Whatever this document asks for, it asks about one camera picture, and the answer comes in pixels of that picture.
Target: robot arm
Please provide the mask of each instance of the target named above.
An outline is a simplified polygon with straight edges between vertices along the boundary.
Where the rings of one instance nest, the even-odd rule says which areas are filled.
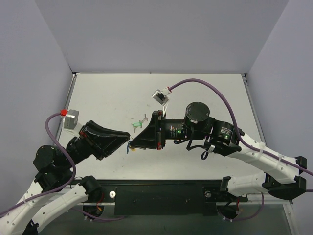
[[[268,192],[274,197],[285,200],[292,200],[305,193],[306,180],[299,176],[302,172],[285,163],[306,169],[307,160],[304,157],[283,156],[240,130],[241,138],[246,143],[260,149],[254,151],[239,141],[232,124],[216,120],[209,115],[209,108],[200,102],[187,106],[184,119],[166,119],[162,111],[154,111],[148,127],[130,142],[130,148],[160,150],[165,147],[166,140],[174,140],[175,144],[188,141],[188,151],[198,147],[204,149],[201,156],[203,160],[209,153],[218,153],[239,159],[262,170],[255,175],[224,177],[221,192],[229,192],[236,197],[249,193]],[[193,140],[204,140],[204,144],[192,146]],[[265,152],[277,156],[278,160]]]
[[[93,121],[82,126],[77,120],[78,111],[75,110],[70,110],[64,118],[64,130],[75,136],[66,147],[66,152],[75,164],[90,155],[102,160],[130,139],[130,134],[127,132],[103,128]],[[86,200],[98,200],[102,195],[102,188],[97,180],[92,176],[86,176],[72,190],[45,205],[57,193],[49,192],[59,187],[61,190],[62,185],[72,177],[73,173],[70,170],[72,165],[63,152],[52,145],[40,147],[33,164],[38,174],[18,202],[24,201],[24,203],[0,218],[1,235],[36,234],[74,205]],[[30,200],[38,194],[42,196]]]

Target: gray wall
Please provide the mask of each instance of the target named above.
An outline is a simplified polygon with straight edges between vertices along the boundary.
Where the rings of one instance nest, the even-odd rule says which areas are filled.
[[[72,70],[245,73],[288,0],[36,0]]]
[[[313,1],[290,0],[248,74],[268,146],[308,158],[313,170]],[[312,177],[308,188],[313,188]],[[303,234],[312,234],[312,196],[294,201]]]
[[[0,211],[29,187],[45,120],[64,106],[72,78],[59,46],[33,0],[0,7]],[[51,128],[56,130],[57,120]]]

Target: cylindrical motor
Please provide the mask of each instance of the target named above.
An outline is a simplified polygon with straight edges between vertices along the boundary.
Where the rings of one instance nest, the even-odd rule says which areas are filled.
[[[201,102],[193,102],[186,108],[185,124],[191,129],[193,125],[194,130],[202,130],[208,125],[210,109]]]
[[[216,121],[211,134],[212,143],[222,143],[229,145],[230,141],[236,142],[237,136],[233,136],[234,126],[225,121]]]

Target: red connector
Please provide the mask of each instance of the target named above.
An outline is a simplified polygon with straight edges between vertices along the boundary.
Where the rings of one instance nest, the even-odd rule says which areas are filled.
[[[67,114],[67,109],[61,109],[60,114],[61,116],[65,116]]]

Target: small keychain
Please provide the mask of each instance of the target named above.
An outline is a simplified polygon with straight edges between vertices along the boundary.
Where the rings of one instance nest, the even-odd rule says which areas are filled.
[[[140,120],[140,121],[139,121],[139,122],[135,122],[135,123],[132,124],[132,126],[133,126],[133,128],[134,128],[134,133],[136,132],[136,129],[137,129],[138,127],[141,127],[141,128],[142,128],[143,120]]]

